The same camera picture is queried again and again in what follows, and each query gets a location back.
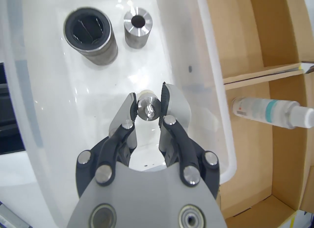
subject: metal cylinder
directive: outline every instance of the metal cylinder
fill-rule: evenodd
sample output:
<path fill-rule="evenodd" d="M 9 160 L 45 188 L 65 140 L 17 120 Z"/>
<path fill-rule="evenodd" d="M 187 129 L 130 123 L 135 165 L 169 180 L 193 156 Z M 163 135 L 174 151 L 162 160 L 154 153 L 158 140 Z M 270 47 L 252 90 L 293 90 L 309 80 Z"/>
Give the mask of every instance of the metal cylinder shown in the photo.
<path fill-rule="evenodd" d="M 152 27 L 153 20 L 150 14 L 143 8 L 132 7 L 124 15 L 125 41 L 131 48 L 143 48 Z"/>
<path fill-rule="evenodd" d="M 118 46 L 109 18 L 95 8 L 73 11 L 64 22 L 68 44 L 96 65 L 108 65 L 118 55 Z"/>
<path fill-rule="evenodd" d="M 160 116 L 161 103 L 150 90 L 142 92 L 138 99 L 138 116 L 145 121 L 156 120 Z"/>
<path fill-rule="evenodd" d="M 203 213 L 194 205 L 184 206 L 179 213 L 179 226 L 180 228 L 204 228 Z"/>

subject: bottle label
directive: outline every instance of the bottle label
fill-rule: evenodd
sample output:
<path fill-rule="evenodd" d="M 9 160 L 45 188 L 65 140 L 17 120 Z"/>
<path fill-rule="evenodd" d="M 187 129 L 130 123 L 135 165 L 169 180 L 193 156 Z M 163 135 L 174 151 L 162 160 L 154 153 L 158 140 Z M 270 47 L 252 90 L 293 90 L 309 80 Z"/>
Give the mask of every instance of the bottle label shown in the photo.
<path fill-rule="evenodd" d="M 237 116 L 268 123 L 275 126 L 291 128 L 287 121 L 287 110 L 295 101 L 236 98 L 233 101 L 232 110 Z"/>
<path fill-rule="evenodd" d="M 266 111 L 265 111 L 265 119 L 267 122 L 272 123 L 272 119 L 273 119 L 273 108 L 276 106 L 278 100 L 272 100 L 268 103 L 267 107 L 266 107 Z"/>

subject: cylindrical metal part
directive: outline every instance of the cylindrical metal part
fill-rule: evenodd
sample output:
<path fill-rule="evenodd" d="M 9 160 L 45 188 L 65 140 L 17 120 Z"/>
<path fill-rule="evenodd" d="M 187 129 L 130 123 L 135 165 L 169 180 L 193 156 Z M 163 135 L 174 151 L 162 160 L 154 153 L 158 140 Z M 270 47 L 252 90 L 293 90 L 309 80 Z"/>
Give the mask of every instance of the cylindrical metal part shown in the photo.
<path fill-rule="evenodd" d="M 124 15 L 125 41 L 134 49 L 143 48 L 147 42 L 153 20 L 143 8 L 132 7 Z"/>
<path fill-rule="evenodd" d="M 115 209 L 109 204 L 102 204 L 93 210 L 90 217 L 91 228 L 114 228 L 117 223 Z"/>
<path fill-rule="evenodd" d="M 96 65 L 108 65 L 118 55 L 118 46 L 109 18 L 95 8 L 73 11 L 64 21 L 68 44 Z"/>
<path fill-rule="evenodd" d="M 179 213 L 179 226 L 180 228 L 204 228 L 204 215 L 196 206 L 186 205 Z"/>
<path fill-rule="evenodd" d="M 78 163 L 82 165 L 88 163 L 91 159 L 91 156 L 92 154 L 89 150 L 81 152 L 78 156 Z"/>
<path fill-rule="evenodd" d="M 150 90 L 142 92 L 138 99 L 138 116 L 145 121 L 156 120 L 160 116 L 161 103 Z"/>

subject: bolt head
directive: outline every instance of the bolt head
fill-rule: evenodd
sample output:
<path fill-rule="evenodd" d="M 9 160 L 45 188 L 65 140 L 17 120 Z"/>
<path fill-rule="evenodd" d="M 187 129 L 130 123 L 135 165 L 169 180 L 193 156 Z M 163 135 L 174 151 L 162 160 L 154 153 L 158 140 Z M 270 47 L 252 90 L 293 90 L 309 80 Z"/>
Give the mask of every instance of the bolt head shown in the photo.
<path fill-rule="evenodd" d="M 78 156 L 78 163 L 82 164 L 82 165 L 88 163 L 91 159 L 91 156 L 92 156 L 92 154 L 90 151 L 88 151 L 88 150 L 82 151 Z"/>
<path fill-rule="evenodd" d="M 104 184 L 112 176 L 112 168 L 109 165 L 101 165 L 95 172 L 95 179 L 97 183 Z"/>
<path fill-rule="evenodd" d="M 164 121 L 167 125 L 174 125 L 176 123 L 176 118 L 172 115 L 166 115 Z"/>
<path fill-rule="evenodd" d="M 201 180 L 201 174 L 194 166 L 186 166 L 183 170 L 183 176 L 190 185 L 197 185 Z"/>
<path fill-rule="evenodd" d="M 122 127 L 126 130 L 129 130 L 133 127 L 133 121 L 130 120 L 130 119 L 127 119 L 125 120 L 123 123 L 122 123 Z"/>

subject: metal bushing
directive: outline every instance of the metal bushing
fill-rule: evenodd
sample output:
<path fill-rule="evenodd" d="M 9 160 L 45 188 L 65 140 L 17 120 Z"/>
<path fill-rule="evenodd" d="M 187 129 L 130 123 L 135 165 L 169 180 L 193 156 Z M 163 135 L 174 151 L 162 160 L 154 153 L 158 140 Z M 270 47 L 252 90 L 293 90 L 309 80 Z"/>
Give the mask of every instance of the metal bushing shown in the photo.
<path fill-rule="evenodd" d="M 96 65 L 108 65 L 118 55 L 118 46 L 109 18 L 95 8 L 73 11 L 64 22 L 68 44 Z"/>
<path fill-rule="evenodd" d="M 132 7 L 124 15 L 125 41 L 134 49 L 143 48 L 147 42 L 153 20 L 143 8 Z"/>
<path fill-rule="evenodd" d="M 145 92 L 138 99 L 138 116 L 145 121 L 153 121 L 160 117 L 161 103 L 152 92 Z"/>

